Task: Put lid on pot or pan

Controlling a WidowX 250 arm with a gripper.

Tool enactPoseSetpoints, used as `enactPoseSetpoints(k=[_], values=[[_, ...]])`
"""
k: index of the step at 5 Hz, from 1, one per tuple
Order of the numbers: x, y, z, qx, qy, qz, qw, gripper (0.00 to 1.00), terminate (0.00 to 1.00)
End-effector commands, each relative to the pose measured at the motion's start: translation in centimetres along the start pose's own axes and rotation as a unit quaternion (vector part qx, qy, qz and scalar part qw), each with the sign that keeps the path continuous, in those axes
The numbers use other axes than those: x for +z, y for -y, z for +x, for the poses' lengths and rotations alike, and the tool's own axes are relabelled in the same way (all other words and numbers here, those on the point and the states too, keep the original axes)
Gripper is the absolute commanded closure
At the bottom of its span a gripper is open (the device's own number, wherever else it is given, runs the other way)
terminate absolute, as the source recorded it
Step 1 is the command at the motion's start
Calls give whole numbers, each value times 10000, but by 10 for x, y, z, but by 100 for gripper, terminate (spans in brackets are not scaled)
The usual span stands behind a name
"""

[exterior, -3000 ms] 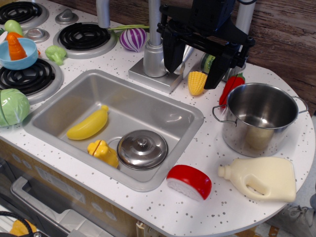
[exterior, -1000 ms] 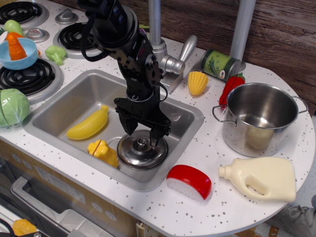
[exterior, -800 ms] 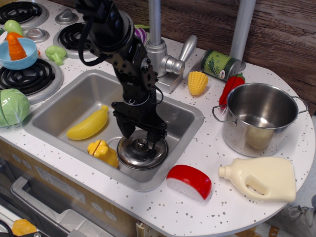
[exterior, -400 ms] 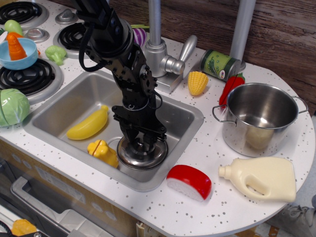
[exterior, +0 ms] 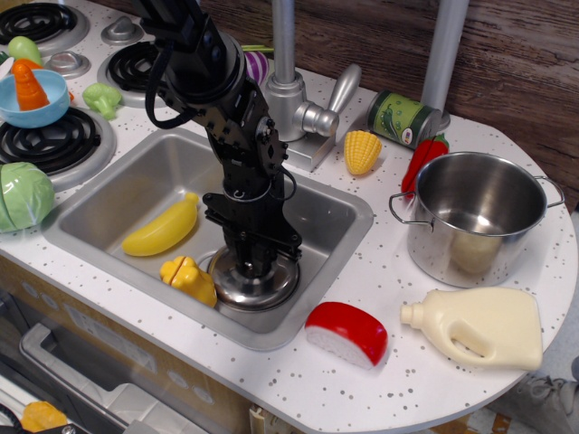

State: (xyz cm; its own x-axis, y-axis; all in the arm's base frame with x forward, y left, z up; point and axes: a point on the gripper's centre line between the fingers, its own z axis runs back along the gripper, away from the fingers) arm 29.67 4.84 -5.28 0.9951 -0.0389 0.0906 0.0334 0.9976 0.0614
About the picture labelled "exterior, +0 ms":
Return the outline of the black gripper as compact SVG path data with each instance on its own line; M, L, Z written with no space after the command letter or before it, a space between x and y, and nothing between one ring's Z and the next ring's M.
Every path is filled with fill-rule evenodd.
M291 197L283 187L271 187L264 194L242 199L226 193L206 193L205 217L223 229L230 255L239 271L263 277L272 262L284 256L294 262L301 257L302 238L284 215L284 204Z

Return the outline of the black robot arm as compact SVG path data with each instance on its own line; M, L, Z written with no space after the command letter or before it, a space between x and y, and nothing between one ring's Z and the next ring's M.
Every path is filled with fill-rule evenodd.
M133 5L158 50L147 114L163 129L188 121L204 127L223 169L222 193L203 197L205 215L222 226L237 269L261 278L279 255L297 261L301 238L283 215L288 146L246 72L240 45L219 32L195 1Z

